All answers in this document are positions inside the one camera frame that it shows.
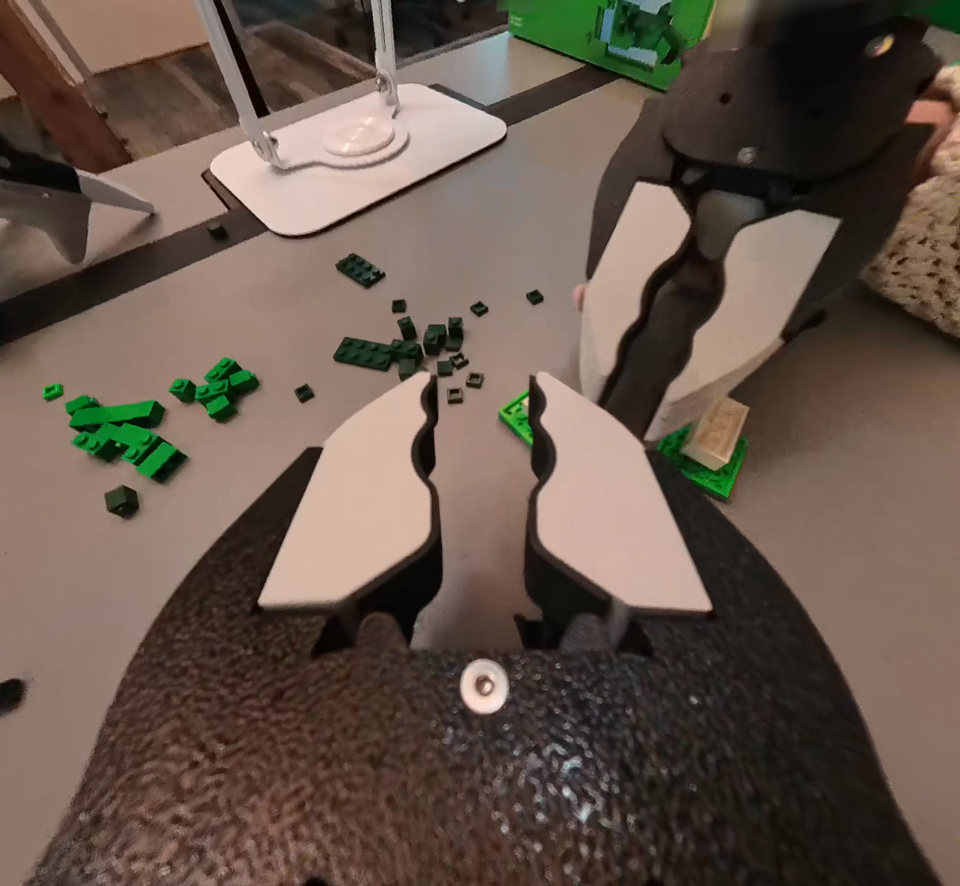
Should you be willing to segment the person's right hand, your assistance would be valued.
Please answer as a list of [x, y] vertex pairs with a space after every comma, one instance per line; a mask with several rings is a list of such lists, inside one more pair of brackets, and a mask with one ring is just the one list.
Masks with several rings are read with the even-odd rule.
[[934, 96], [915, 101], [906, 117], [909, 125], [925, 125], [932, 128], [930, 136], [921, 149], [913, 172], [913, 185], [924, 183], [930, 176], [931, 162], [942, 144], [949, 137], [954, 124], [953, 101], [949, 97]]

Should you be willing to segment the pile of dark green bricks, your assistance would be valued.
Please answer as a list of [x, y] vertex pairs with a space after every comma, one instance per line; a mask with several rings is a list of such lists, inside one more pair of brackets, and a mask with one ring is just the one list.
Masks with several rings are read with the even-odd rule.
[[429, 373], [438, 379], [450, 379], [447, 391], [450, 404], [464, 400], [464, 390], [480, 390], [486, 376], [471, 369], [464, 344], [466, 329], [461, 316], [428, 323], [420, 330], [411, 316], [397, 321], [399, 336], [390, 341], [344, 337], [333, 353], [334, 362], [371, 372], [388, 373], [395, 368], [400, 381], [417, 373]]

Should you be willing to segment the person's right forearm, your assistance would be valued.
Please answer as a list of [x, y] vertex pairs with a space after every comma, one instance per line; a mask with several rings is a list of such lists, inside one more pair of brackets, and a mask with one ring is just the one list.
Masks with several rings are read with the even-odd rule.
[[887, 243], [861, 274], [884, 300], [959, 338], [959, 62], [938, 72], [921, 99], [952, 100], [952, 130], [914, 186]]

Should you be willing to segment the brown wooden beam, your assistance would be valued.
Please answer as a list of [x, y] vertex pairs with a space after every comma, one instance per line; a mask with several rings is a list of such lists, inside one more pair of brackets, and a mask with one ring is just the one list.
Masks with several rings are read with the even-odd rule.
[[1, 0], [1, 72], [67, 163], [102, 173], [133, 161], [97, 104], [89, 66], [42, 0]]

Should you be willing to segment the pile of bright green bricks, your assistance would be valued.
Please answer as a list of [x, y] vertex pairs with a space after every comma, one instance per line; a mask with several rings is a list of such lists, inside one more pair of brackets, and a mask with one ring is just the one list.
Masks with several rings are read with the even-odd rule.
[[[213, 364], [202, 380], [175, 378], [167, 392], [178, 404], [198, 406], [215, 424], [226, 424], [239, 404], [261, 386], [259, 376], [231, 357]], [[109, 464], [123, 461], [144, 478], [164, 483], [188, 461], [186, 452], [162, 435], [167, 407], [157, 399], [108, 405], [79, 395], [64, 406], [71, 444], [87, 456]]]

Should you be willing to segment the white stand with base plate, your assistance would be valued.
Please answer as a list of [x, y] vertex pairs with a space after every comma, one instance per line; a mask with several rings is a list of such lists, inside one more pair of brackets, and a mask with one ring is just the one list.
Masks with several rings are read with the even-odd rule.
[[282, 237], [323, 232], [502, 142], [507, 125], [421, 84], [400, 84], [391, 0], [370, 0], [376, 90], [271, 133], [215, 0], [194, 0], [244, 141], [211, 177]]

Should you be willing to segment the white building brick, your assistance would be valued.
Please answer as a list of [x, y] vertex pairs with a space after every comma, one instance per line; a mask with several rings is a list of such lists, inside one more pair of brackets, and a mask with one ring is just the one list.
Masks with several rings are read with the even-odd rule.
[[733, 459], [750, 408], [727, 396], [714, 398], [692, 424], [681, 453], [700, 466], [718, 472]]

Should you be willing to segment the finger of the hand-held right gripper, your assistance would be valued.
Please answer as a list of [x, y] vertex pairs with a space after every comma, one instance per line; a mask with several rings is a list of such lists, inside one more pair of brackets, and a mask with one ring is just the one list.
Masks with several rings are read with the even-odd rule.
[[[678, 255], [658, 274], [681, 271], [690, 221]], [[698, 421], [785, 344], [788, 321], [840, 227], [840, 219], [804, 209], [749, 221], [722, 258], [694, 266], [705, 283], [675, 283], [658, 312], [655, 274], [601, 406], [648, 443]]]
[[690, 226], [688, 211], [669, 186], [634, 185], [584, 287], [579, 376], [588, 400], [600, 403], [621, 342], [642, 317], [651, 281], [678, 256]]

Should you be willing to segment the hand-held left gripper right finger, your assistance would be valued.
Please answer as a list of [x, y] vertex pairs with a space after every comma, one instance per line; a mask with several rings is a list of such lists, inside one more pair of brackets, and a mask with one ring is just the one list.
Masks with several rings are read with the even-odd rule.
[[714, 604], [643, 443], [546, 371], [529, 383], [535, 484], [523, 582], [539, 608], [538, 643], [577, 626], [618, 647], [647, 617], [705, 619]]

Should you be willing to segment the grey metal stand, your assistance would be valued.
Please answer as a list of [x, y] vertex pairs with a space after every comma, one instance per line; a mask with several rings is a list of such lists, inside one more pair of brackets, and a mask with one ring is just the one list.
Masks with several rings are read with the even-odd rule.
[[156, 213], [116, 182], [14, 146], [1, 138], [1, 217], [44, 232], [71, 265], [85, 261], [94, 205]]

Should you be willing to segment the dark green eight-stud plate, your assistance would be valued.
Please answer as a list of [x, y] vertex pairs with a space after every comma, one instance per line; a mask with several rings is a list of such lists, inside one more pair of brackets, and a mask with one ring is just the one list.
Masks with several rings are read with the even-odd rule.
[[336, 270], [349, 280], [367, 290], [386, 278], [384, 269], [357, 253], [350, 253], [335, 264]]

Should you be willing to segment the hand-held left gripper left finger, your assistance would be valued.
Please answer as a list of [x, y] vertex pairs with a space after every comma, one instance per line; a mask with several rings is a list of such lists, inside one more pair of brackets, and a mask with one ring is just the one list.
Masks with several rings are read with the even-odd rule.
[[391, 616], [411, 640], [440, 591], [436, 377], [418, 371], [331, 434], [259, 593], [267, 613], [316, 612], [346, 630]]

